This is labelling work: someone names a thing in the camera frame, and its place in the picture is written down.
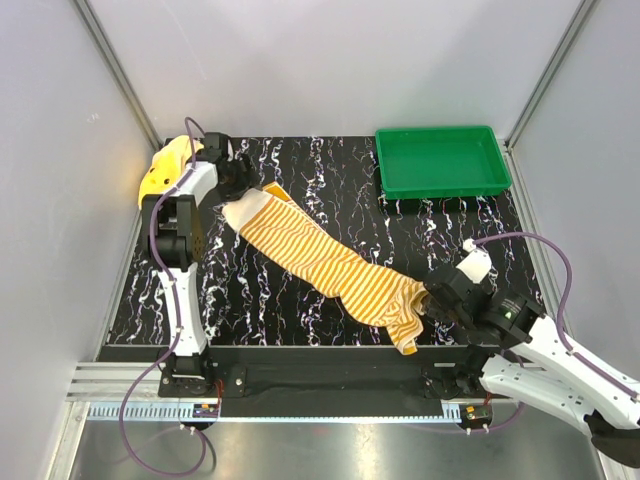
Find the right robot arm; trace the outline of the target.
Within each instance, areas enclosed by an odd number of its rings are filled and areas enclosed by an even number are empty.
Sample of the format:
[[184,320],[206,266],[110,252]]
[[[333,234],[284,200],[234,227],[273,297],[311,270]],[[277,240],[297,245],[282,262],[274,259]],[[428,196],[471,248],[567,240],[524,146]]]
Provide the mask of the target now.
[[573,426],[603,455],[639,466],[639,382],[570,337],[535,301],[512,290],[488,292],[445,266],[424,285],[432,302],[467,330],[451,367],[430,377],[434,393],[510,397]]

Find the orange striped towel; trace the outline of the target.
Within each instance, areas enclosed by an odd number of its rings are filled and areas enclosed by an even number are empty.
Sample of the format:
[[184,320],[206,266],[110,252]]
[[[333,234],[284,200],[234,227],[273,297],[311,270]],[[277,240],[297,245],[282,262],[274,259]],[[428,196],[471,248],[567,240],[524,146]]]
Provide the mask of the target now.
[[383,328],[403,355],[417,352],[428,291],[390,267],[366,261],[322,229],[276,182],[249,189],[222,209],[250,245],[327,298],[358,323]]

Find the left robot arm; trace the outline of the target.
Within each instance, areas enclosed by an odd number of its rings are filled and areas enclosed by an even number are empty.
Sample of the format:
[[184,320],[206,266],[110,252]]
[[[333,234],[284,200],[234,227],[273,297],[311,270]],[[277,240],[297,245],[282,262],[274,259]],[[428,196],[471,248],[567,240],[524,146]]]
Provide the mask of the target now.
[[216,382],[197,296],[205,250],[199,207],[205,200],[216,205],[238,200],[255,185],[251,161],[234,153],[230,137],[207,132],[200,139],[181,135],[166,143],[139,186],[144,248],[167,304],[168,376],[196,396],[208,394]]

